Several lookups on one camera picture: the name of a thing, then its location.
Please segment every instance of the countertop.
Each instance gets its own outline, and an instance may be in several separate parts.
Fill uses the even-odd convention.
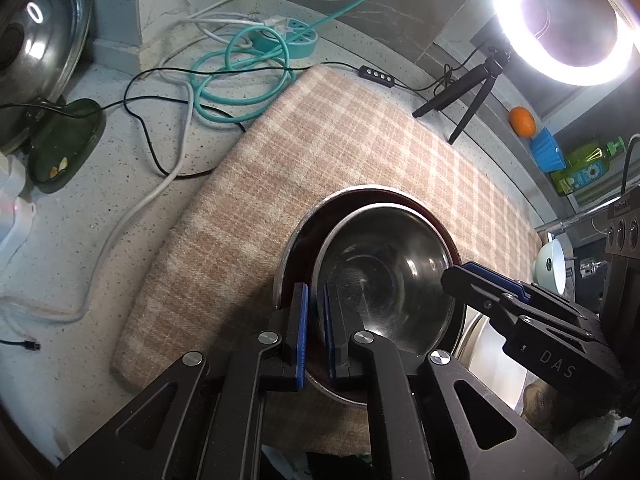
[[[210,44],[196,46],[176,64],[184,66],[188,59],[209,49]],[[330,41],[320,40],[313,58],[297,66],[323,60],[341,60],[355,66],[371,64]],[[349,70],[345,74],[357,77]],[[243,75],[233,82],[226,80],[222,86],[227,94],[240,97],[263,91],[271,78],[263,73]],[[129,79],[115,70],[81,65],[66,94],[68,100],[91,97],[107,104],[122,97]],[[359,81],[407,113],[424,102],[399,88]],[[132,94],[155,93],[184,97],[180,87],[156,76],[137,83]],[[185,107],[158,101],[135,102],[131,107],[147,121],[165,167],[172,167]],[[421,121],[442,137],[454,128],[439,112],[430,112]],[[194,118],[184,171],[215,166],[240,135],[235,126],[211,127]],[[512,180],[474,140],[462,135],[455,147],[489,176],[533,225],[541,223]],[[57,193],[33,191],[37,214],[28,240],[4,272],[4,293],[42,301],[60,310],[78,309],[109,231],[160,180],[136,121],[121,107],[110,109],[104,135],[78,174]],[[40,352],[0,347],[0,397],[24,434],[52,462],[68,455],[131,399],[110,374],[111,356],[154,255],[203,181],[172,183],[136,219],[111,251],[82,321],[62,326],[9,315],[0,320],[0,338],[16,339],[17,330],[42,344]]]

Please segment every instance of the white plate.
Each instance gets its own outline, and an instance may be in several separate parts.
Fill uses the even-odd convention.
[[[480,314],[477,310],[468,306],[466,308],[466,316],[465,316],[465,325],[462,331],[462,336],[460,336],[460,342],[456,347],[456,350],[453,352],[453,356],[460,361],[460,364],[463,367],[468,368],[469,361],[471,359],[471,352],[468,354],[464,354],[465,348],[473,349],[473,344],[469,344],[469,340],[471,336],[474,334],[474,329],[478,325],[478,322],[484,318],[482,314]]]
[[[502,351],[506,339],[489,324],[487,316],[482,316],[469,329],[468,341],[461,348],[458,360],[514,410],[522,394],[527,369]]]

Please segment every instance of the plaid towel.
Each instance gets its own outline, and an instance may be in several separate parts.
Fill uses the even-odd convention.
[[[540,241],[507,197],[411,116],[318,66],[255,122],[172,229],[120,337],[114,371],[141,388],[186,351],[231,350],[263,329],[290,233],[325,196],[356,184],[414,195],[463,262],[530,281]],[[369,452],[366,411],[312,386],[269,394],[263,426],[264,442],[281,449]]]

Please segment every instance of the metal pot lid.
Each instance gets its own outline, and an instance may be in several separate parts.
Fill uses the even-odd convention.
[[[0,35],[0,103],[55,102],[62,95],[82,52],[91,8],[92,0],[25,0]],[[28,114],[34,110],[0,110],[2,152],[24,141]]]

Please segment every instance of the orange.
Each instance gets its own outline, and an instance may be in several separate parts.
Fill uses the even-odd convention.
[[[533,137],[536,134],[536,120],[525,107],[516,106],[511,109],[509,124],[521,137]]]

